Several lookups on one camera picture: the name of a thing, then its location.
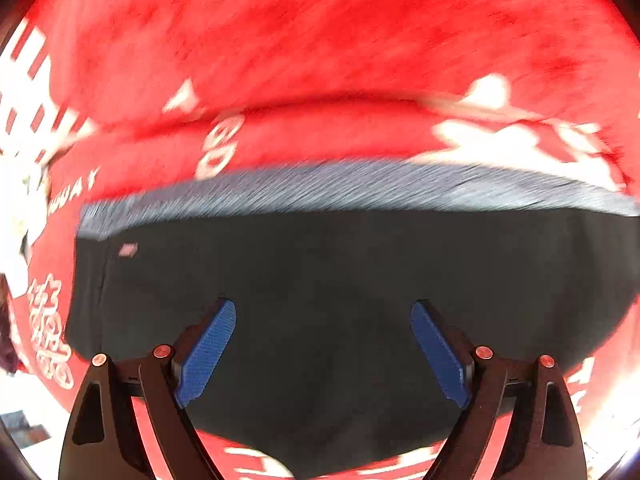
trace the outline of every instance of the red t-shirt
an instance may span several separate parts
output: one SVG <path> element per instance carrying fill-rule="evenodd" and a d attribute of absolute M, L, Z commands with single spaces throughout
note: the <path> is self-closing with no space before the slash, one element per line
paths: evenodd
<path fill-rule="evenodd" d="M 389 117 L 397 110 L 365 104 L 355 112 L 292 112 L 265 121 L 251 136 L 239 132 L 211 146 L 219 114 L 249 105 L 354 92 L 461 96 L 474 81 L 500 74 L 514 107 L 597 124 L 592 130 L 612 155 L 590 153 L 598 171 L 606 172 L 592 184 L 637 196 L 639 54 L 609 0 L 38 0 L 0 57 L 0 119 L 7 122 L 0 142 L 7 153 L 34 158 L 73 147 L 59 152 L 51 166 L 52 202 L 33 247 L 32 287 L 12 301 L 14 343 L 70 409 L 88 367 L 61 338 L 86 203 L 192 180 L 199 171 L 210 177 L 363 157 L 428 158 L 465 143 L 438 134 L 443 124 L 451 126 L 447 114 L 414 114 L 394 130 Z M 372 120 L 372 114 L 380 116 Z M 498 131 L 473 121 L 471 127 Z M 518 156 L 516 164 L 526 170 L 542 164 L 540 171 L 580 179 L 579 171 L 563 164 L 579 163 L 577 155 L 585 152 L 557 129 L 532 129 L 538 158 Z M 9 141 L 11 136 L 19 140 Z M 36 329 L 34 300 L 43 294 L 54 313 L 47 333 Z M 621 392 L 640 372 L 639 331 L 637 309 L 630 306 L 616 333 L 568 377 L 586 440 L 603 428 L 614 432 L 610 421 L 630 410 L 630 401 L 615 408 L 609 401 L 624 398 Z M 144 407 L 135 406 L 154 470 L 169 478 Z M 496 442 L 476 478 L 489 478 L 506 425 L 498 422 Z M 201 437 L 226 478 L 289 475 L 258 451 Z M 418 478 L 439 445 L 338 476 Z M 600 446 L 588 453 L 594 474 L 610 464 L 615 452 L 609 451 Z"/>

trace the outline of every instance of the black cloth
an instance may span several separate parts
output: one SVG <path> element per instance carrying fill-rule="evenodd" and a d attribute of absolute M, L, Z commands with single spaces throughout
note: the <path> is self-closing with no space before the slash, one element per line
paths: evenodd
<path fill-rule="evenodd" d="M 9 307 L 1 296 L 0 287 L 0 368 L 9 374 L 15 374 L 20 365 L 20 359 L 11 342 Z"/>
<path fill-rule="evenodd" d="M 428 446 L 457 407 L 410 327 L 418 298 L 475 344 L 564 370 L 638 290 L 638 218 L 584 210 L 351 211 L 165 221 L 79 238 L 66 339 L 114 359 L 173 342 L 218 296 L 238 324 L 194 425 L 305 479 Z M 131 258 L 123 244 L 137 244 Z"/>

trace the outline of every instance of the white printed graphic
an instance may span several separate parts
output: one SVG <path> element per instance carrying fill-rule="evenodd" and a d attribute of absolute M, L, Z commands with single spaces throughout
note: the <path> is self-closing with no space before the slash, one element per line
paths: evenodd
<path fill-rule="evenodd" d="M 71 202 L 78 196 L 81 196 L 85 189 L 90 190 L 95 184 L 95 177 L 98 175 L 100 168 L 91 170 L 86 180 L 79 177 L 73 184 L 69 184 L 60 191 L 51 202 L 49 202 L 48 216 L 53 215 L 58 209 L 63 208 L 67 203 Z"/>
<path fill-rule="evenodd" d="M 0 54 L 0 150 L 5 156 L 46 164 L 60 148 L 91 135 L 97 126 L 87 119 L 76 134 L 70 134 L 79 113 L 68 108 L 54 128 L 60 107 L 50 96 L 50 57 L 44 57 L 33 78 L 29 74 L 44 46 L 44 34 L 34 27 L 12 59 L 27 24 L 28 20 L 22 20 Z"/>
<path fill-rule="evenodd" d="M 231 455 L 253 456 L 255 458 L 259 458 L 262 462 L 262 469 L 260 470 L 237 467 L 235 469 L 237 473 L 257 476 L 271 476 L 274 478 L 293 478 L 291 471 L 284 467 L 280 462 L 255 449 L 247 449 L 244 447 L 227 447 L 225 448 L 225 453 Z"/>
<path fill-rule="evenodd" d="M 37 164 L 0 155 L 0 183 L 0 274 L 18 298 L 29 287 L 30 246 L 47 221 L 48 177 Z"/>
<path fill-rule="evenodd" d="M 42 374 L 66 390 L 74 386 L 74 378 L 68 365 L 71 348 L 62 342 L 62 319 L 58 313 L 58 295 L 62 282 L 47 276 L 43 284 L 33 280 L 27 298 L 29 300 L 29 325 L 31 346 L 36 352 L 36 362 Z"/>
<path fill-rule="evenodd" d="M 588 384 L 591 380 L 591 374 L 593 373 L 593 365 L 595 364 L 595 362 L 595 357 L 587 357 L 582 362 L 582 366 L 580 367 L 580 369 L 566 380 L 567 384 Z"/>
<path fill-rule="evenodd" d="M 580 400 L 587 394 L 587 390 L 580 390 L 579 392 L 575 392 L 571 396 L 571 402 L 574 405 L 575 413 L 580 413 L 582 411 L 582 406 L 580 405 Z"/>
<path fill-rule="evenodd" d="M 495 110 L 506 106 L 509 97 L 510 86 L 507 79 L 500 75 L 489 75 L 475 81 L 467 96 L 459 102 Z M 553 124 L 576 162 L 561 162 L 540 150 L 540 138 L 532 128 L 524 124 L 512 124 L 494 132 L 469 120 L 446 120 L 436 124 L 433 133 L 452 148 L 421 153 L 410 161 L 417 164 L 484 164 L 498 168 L 539 171 L 612 191 L 619 189 L 611 177 L 608 163 L 600 156 L 594 156 L 598 149 L 587 137 L 599 129 L 597 124 L 576 125 L 559 120 L 546 123 Z"/>
<path fill-rule="evenodd" d="M 193 91 L 193 84 L 191 83 L 191 79 L 187 79 L 175 95 L 167 101 L 167 104 L 162 108 L 162 113 L 165 114 L 170 110 L 175 110 L 176 108 L 180 108 L 185 113 L 193 112 L 198 105 L 200 100 L 196 96 Z"/>
<path fill-rule="evenodd" d="M 205 155 L 196 168 L 197 180 L 213 178 L 226 168 L 238 146 L 237 142 L 229 142 L 229 140 L 242 128 L 243 124 L 244 116 L 236 115 L 220 121 L 213 127 L 202 146 Z"/>
<path fill-rule="evenodd" d="M 413 478 L 422 478 L 424 475 L 426 475 L 429 469 L 429 462 L 435 460 L 438 456 L 438 450 L 441 449 L 442 444 L 443 443 L 438 444 L 437 446 L 421 447 L 420 449 L 415 449 L 408 453 L 403 453 L 402 455 L 398 456 L 398 461 L 394 465 L 374 469 L 361 469 L 358 471 L 358 475 L 379 475 L 382 473 L 387 473 L 389 471 L 395 471 L 398 469 L 424 464 L 424 471 L 419 471 L 411 475 L 402 476 L 397 480 L 412 480 Z"/>

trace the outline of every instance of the printed lettering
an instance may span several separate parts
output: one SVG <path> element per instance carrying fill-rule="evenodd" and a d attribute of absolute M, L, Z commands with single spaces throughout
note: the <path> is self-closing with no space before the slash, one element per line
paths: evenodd
<path fill-rule="evenodd" d="M 244 124 L 244 117 L 233 116 L 220 121 L 204 140 L 203 149 L 211 150 L 222 142 L 231 139 Z"/>
<path fill-rule="evenodd" d="M 574 409 L 575 409 L 575 413 L 580 413 L 580 410 L 582 409 L 580 407 L 580 405 L 578 404 L 580 402 L 580 400 L 587 394 L 587 390 L 580 390 L 579 392 L 575 392 L 572 396 L 571 396 L 571 402 L 574 405 Z"/>
<path fill-rule="evenodd" d="M 46 379 L 70 390 L 74 386 L 74 378 L 68 365 L 72 351 L 62 341 L 62 318 L 58 313 L 58 295 L 61 289 L 62 282 L 54 279 L 52 274 L 41 285 L 33 280 L 27 291 L 29 324 L 31 346 L 36 353 L 40 372 Z"/>
<path fill-rule="evenodd" d="M 91 189 L 94 186 L 95 177 L 96 175 L 98 175 L 98 171 L 100 171 L 100 168 L 95 168 L 95 170 L 91 170 L 89 172 L 89 189 Z"/>
<path fill-rule="evenodd" d="M 60 193 L 60 198 L 58 199 L 58 207 L 63 207 L 66 204 L 66 201 L 69 199 L 69 193 L 71 192 L 71 186 L 66 186 L 65 189 Z"/>
<path fill-rule="evenodd" d="M 167 101 L 162 108 L 162 113 L 165 114 L 170 110 L 180 108 L 185 113 L 193 112 L 198 105 L 198 97 L 193 91 L 193 84 L 191 79 L 185 80 L 184 83 L 178 88 L 175 95 Z"/>
<path fill-rule="evenodd" d="M 79 114 L 68 108 L 58 127 L 53 128 L 60 107 L 52 101 L 49 92 L 50 57 L 46 56 L 35 73 L 30 73 L 45 43 L 42 31 L 33 27 L 17 58 L 12 58 L 27 23 L 28 20 L 22 20 L 0 55 L 0 124 L 5 124 L 12 115 L 12 110 L 15 110 L 11 135 L 0 128 L 0 150 L 7 156 L 19 154 L 27 160 L 47 164 L 60 147 L 72 144 L 67 137 Z M 95 125 L 89 120 L 85 123 L 89 127 L 82 125 L 80 130 L 83 135 L 92 133 Z M 32 125 L 36 126 L 35 131 L 32 130 Z"/>
<path fill-rule="evenodd" d="M 271 476 L 274 478 L 293 478 L 291 471 L 289 471 L 284 465 L 278 462 L 276 459 L 265 455 L 264 453 L 255 450 L 242 447 L 227 447 L 225 453 L 232 455 L 252 456 L 260 459 L 262 463 L 261 470 L 245 469 L 241 467 L 235 468 L 235 471 L 240 474 L 253 474 L 257 476 Z"/>
<path fill-rule="evenodd" d="M 593 372 L 593 365 L 595 364 L 595 357 L 587 357 L 583 362 L 580 370 L 570 376 L 566 382 L 587 384 L 591 380 L 591 373 Z"/>
<path fill-rule="evenodd" d="M 49 216 L 58 210 L 58 197 L 54 197 L 49 204 Z"/>
<path fill-rule="evenodd" d="M 510 88 L 503 76 L 489 75 L 470 86 L 467 97 L 459 102 L 484 108 L 508 106 Z M 409 161 L 417 164 L 455 162 L 460 164 L 484 164 L 498 168 L 539 171 L 572 180 L 580 180 L 594 186 L 617 191 L 620 186 L 613 180 L 611 167 L 601 151 L 605 146 L 593 134 L 600 126 L 596 123 L 571 124 L 556 119 L 544 119 L 528 112 L 534 119 L 527 123 L 509 124 L 502 129 L 489 129 L 473 120 L 447 119 L 436 124 L 432 133 L 450 146 L 448 150 L 425 152 Z M 534 129 L 539 122 L 546 128 Z M 561 160 L 558 154 L 543 149 L 549 140 L 545 132 L 551 126 L 554 139 L 560 141 L 562 151 L 574 161 Z"/>
<path fill-rule="evenodd" d="M 76 196 L 80 196 L 82 193 L 82 177 L 76 180 L 73 189 L 71 190 L 71 194 L 69 195 L 69 200 L 72 200 Z"/>
<path fill-rule="evenodd" d="M 216 176 L 220 171 L 224 170 L 236 152 L 236 145 L 237 144 L 233 142 L 207 152 L 198 163 L 196 178 L 198 180 L 205 180 Z M 217 161 L 217 163 L 215 166 L 212 166 L 211 164 L 215 161 Z"/>

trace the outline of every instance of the red fabric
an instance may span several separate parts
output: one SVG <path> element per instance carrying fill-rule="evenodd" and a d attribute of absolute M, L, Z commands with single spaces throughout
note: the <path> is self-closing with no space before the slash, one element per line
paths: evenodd
<path fill-rule="evenodd" d="M 57 302 L 62 321 L 81 205 L 194 178 L 210 119 L 223 109 L 327 93 L 463 94 L 475 79 L 500 73 L 511 82 L 514 106 L 599 123 L 599 136 L 623 172 L 640 176 L 638 44 L 609 0 L 38 0 L 28 20 L 25 36 L 37 27 L 47 38 L 52 100 L 78 110 L 78 124 L 91 118 L 100 128 L 52 165 L 54 206 L 34 246 L 30 279 L 49 291 L 47 301 Z M 187 79 L 197 108 L 164 113 Z M 208 120 L 191 122 L 197 115 Z M 408 158 L 446 148 L 432 133 L 444 119 L 405 104 L 307 104 L 249 114 L 223 171 Z M 566 154 L 555 133 L 536 132 L 539 147 L 562 160 Z M 634 183 L 629 190 L 640 193 Z M 14 300 L 14 311 L 22 351 L 69 409 L 87 364 L 72 356 L 73 386 L 60 387 L 65 375 L 43 374 L 42 366 L 50 371 L 53 364 L 36 358 L 38 348 L 29 344 L 30 297 Z M 628 352 L 636 317 L 631 310 L 596 354 L 578 414 L 583 428 L 628 372 L 610 356 Z M 578 387 L 586 388 L 572 383 L 572 393 Z M 150 426 L 141 420 L 155 471 L 169 478 Z M 248 474 L 238 468 L 265 465 L 262 457 L 225 452 L 230 443 L 203 439 L 226 478 Z M 428 466 L 402 464 L 389 459 L 381 467 L 390 468 L 375 478 L 412 478 Z M 361 478 L 354 472 L 342 478 L 349 476 Z"/>

